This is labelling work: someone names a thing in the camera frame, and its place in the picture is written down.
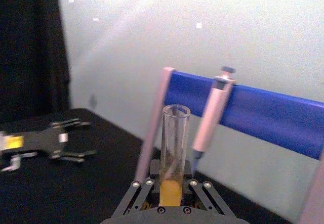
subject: glass test tube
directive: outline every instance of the glass test tube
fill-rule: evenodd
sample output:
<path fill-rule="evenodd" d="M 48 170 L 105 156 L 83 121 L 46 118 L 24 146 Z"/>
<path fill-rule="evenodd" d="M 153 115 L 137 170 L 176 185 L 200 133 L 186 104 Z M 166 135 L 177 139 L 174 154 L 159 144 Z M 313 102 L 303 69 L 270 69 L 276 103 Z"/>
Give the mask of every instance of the glass test tube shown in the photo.
<path fill-rule="evenodd" d="M 160 205 L 180 206 L 181 203 L 189 116 L 190 110 L 183 105 L 163 108 Z"/>

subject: yellow liquid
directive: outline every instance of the yellow liquid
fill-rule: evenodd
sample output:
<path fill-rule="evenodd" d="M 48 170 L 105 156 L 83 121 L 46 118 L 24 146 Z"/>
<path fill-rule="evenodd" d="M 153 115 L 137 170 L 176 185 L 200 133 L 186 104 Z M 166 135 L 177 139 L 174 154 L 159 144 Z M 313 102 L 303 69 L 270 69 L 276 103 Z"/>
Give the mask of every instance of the yellow liquid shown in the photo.
<path fill-rule="evenodd" d="M 160 186 L 160 205 L 180 206 L 182 186 L 175 180 L 163 180 Z"/>

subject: blue bar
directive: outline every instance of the blue bar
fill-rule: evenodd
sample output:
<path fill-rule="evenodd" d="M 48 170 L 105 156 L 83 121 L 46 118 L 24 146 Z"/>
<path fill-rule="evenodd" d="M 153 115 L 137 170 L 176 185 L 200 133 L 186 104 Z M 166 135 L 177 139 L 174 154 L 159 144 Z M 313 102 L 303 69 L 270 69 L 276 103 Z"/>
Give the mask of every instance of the blue bar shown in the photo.
<path fill-rule="evenodd" d="M 175 71 L 165 104 L 202 116 L 213 79 Z M 222 125 L 319 159 L 324 145 L 324 103 L 243 85 L 232 89 Z"/>

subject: screw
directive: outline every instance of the screw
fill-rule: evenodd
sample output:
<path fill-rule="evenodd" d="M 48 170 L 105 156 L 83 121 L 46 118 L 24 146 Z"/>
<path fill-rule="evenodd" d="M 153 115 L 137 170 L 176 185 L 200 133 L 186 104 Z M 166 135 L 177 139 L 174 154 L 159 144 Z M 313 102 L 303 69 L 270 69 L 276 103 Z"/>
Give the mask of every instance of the screw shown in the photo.
<path fill-rule="evenodd" d="M 197 185 L 197 181 L 196 181 L 196 180 L 192 180 L 192 181 L 190 181 L 190 185 L 192 185 L 192 186 L 196 186 L 196 185 Z"/>
<path fill-rule="evenodd" d="M 183 212 L 184 212 L 185 214 L 190 214 L 190 213 L 191 213 L 191 209 L 190 209 L 189 207 L 184 207 L 184 208 L 183 208 Z"/>
<path fill-rule="evenodd" d="M 133 186 L 133 187 L 139 187 L 139 186 L 140 186 L 140 183 L 139 183 L 139 182 L 133 182 L 133 183 L 132 183 L 132 186 Z"/>
<path fill-rule="evenodd" d="M 157 209 L 157 212 L 159 213 L 159 214 L 164 214 L 165 212 L 166 212 L 166 209 L 164 208 L 164 207 L 159 207 L 158 209 Z"/>
<path fill-rule="evenodd" d="M 212 185 L 211 185 L 210 183 L 204 183 L 204 186 L 205 186 L 206 188 L 210 188 Z"/>
<path fill-rule="evenodd" d="M 148 181 L 146 181 L 146 184 L 147 185 L 152 185 L 153 184 L 153 181 L 152 180 L 148 180 Z"/>

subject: black tablecloth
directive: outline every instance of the black tablecloth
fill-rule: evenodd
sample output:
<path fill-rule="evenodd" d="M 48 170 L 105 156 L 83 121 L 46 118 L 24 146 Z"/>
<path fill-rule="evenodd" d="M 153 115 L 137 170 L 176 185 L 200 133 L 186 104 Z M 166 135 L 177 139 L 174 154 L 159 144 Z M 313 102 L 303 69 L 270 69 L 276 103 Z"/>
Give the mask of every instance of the black tablecloth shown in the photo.
<path fill-rule="evenodd" d="M 50 122 L 80 118 L 89 130 L 69 133 L 67 151 L 96 149 L 82 165 L 45 155 L 22 159 L 17 171 L 0 173 L 0 223 L 100 223 L 110 218 L 133 181 L 141 140 L 86 109 L 21 120 L 0 130 L 42 130 Z M 288 223 L 241 195 L 210 180 L 237 217 L 250 223 Z"/>

